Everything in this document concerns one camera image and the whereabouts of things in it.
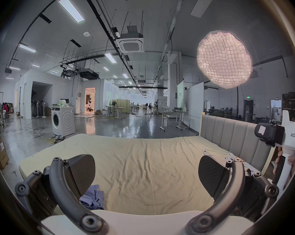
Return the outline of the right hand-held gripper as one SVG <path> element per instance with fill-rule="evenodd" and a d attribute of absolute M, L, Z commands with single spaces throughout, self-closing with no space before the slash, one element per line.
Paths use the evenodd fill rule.
<path fill-rule="evenodd" d="M 280 193 L 283 193 L 292 168 L 289 157 L 295 154 L 295 122 L 290 121 L 289 112 L 283 110 L 281 125 L 258 123 L 254 133 L 265 144 L 282 147 L 282 155 L 272 183 L 278 187 Z"/>

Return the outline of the person's right hand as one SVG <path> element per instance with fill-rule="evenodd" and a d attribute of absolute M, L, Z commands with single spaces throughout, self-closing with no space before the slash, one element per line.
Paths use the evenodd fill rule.
<path fill-rule="evenodd" d="M 273 169 L 273 174 L 275 175 L 278 169 L 278 164 L 282 159 L 282 147 L 278 147 L 278 157 L 275 160 L 275 168 Z M 291 171 L 289 177 L 291 178 L 295 171 L 295 154 L 288 157 L 288 162 L 291 163 Z"/>

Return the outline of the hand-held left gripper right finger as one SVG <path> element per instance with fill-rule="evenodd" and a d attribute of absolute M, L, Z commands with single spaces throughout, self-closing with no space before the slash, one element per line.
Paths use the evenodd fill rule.
<path fill-rule="evenodd" d="M 275 184 L 259 172 L 252 173 L 239 158 L 204 155 L 198 175 L 214 203 L 187 223 L 185 232 L 189 235 L 206 234 L 228 216 L 256 222 L 275 203 L 279 193 Z"/>

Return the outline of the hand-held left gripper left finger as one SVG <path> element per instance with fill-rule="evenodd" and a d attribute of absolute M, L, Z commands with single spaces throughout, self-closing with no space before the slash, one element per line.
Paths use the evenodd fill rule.
<path fill-rule="evenodd" d="M 55 157 L 43 172 L 35 170 L 16 184 L 16 197 L 36 219 L 42 221 L 52 216 L 58 206 L 86 234 L 108 234 L 107 222 L 79 201 L 95 178 L 95 168 L 91 155 L 82 154 L 70 159 Z"/>

